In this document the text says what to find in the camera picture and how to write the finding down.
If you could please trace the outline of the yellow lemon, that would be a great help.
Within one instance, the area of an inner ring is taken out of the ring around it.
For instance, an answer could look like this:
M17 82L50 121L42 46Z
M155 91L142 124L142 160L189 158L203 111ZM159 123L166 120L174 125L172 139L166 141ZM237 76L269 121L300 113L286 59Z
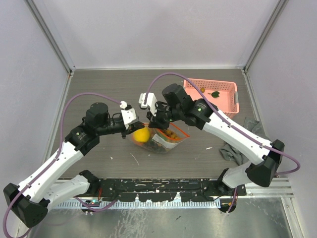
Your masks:
M139 129L133 133L133 139L136 142L145 143L150 139L151 133L147 127Z

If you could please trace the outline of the brown longan bunch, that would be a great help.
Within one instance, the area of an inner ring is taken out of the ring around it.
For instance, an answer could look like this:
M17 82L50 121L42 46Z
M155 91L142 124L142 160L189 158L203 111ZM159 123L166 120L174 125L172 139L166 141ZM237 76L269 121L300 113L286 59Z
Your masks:
M180 137L170 129L158 130L160 136L166 141L176 141L179 140Z

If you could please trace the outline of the clear zip bag orange zipper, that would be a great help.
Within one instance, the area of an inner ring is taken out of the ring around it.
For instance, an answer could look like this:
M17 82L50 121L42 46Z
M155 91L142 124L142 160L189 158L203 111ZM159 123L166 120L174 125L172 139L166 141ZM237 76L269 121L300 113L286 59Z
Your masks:
M162 146L164 146L168 151L172 150L173 148L175 148L178 144L180 144L181 142L183 142L184 140L186 140L187 138L190 138L190 135L188 133L186 133L185 131L183 131L180 127L178 127L177 125L175 125L174 123L170 123L169 125L169 128L170 130L174 131L179 137L180 139L179 140L176 140L176 141L166 141L164 140L157 128L149 128L148 127L148 123L144 123L144 126L147 127L151 133L151 136L150 136L150 139L149 140L154 140L158 143L160 143ZM133 139L133 133L128 135L128 139L135 145L137 146L140 146L142 148L145 149L144 147L144 143L141 143L141 142L136 142L134 139Z

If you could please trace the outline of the pink plastic basket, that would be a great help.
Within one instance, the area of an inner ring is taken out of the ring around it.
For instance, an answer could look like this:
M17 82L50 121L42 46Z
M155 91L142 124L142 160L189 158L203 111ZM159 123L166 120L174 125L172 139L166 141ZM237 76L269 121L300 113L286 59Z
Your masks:
M193 79L190 80L199 88L205 88L205 97L212 104L216 105L222 110L230 119L234 118L240 111L238 102L237 85L234 82ZM213 98L208 93L218 91L220 95L218 98Z

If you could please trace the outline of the dark grapes with leaves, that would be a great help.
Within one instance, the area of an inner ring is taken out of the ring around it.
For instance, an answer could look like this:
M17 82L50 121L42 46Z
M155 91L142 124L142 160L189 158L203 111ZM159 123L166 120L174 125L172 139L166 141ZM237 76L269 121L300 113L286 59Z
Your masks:
M152 152L155 153L166 153L167 150L164 146L162 146L160 143L154 141L154 140L148 140L145 142L144 147Z

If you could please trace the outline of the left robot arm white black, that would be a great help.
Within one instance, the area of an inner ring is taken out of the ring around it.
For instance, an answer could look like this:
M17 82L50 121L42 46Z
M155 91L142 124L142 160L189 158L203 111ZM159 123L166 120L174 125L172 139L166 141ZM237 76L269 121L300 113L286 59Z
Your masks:
M122 137L144 128L131 105L124 105L112 118L108 106L94 103L86 111L82 123L72 129L58 149L32 175L18 185L9 183L3 190L10 210L32 228L39 224L57 204L74 196L95 196L100 179L84 170L64 185L53 184L73 164L82 159L100 142L100 136L120 133Z

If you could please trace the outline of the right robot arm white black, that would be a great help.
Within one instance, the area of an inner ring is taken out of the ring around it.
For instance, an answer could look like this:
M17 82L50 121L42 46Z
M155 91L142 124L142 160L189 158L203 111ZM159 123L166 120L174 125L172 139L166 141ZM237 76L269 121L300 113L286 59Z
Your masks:
M181 120L219 137L247 157L248 162L224 169L215 186L219 193L229 195L236 187L251 182L261 187L271 184L281 162L283 142L271 142L251 133L203 98L192 100L180 85L167 86L162 95L164 102L153 93L140 95L139 106L148 110L151 128L167 129L171 122Z

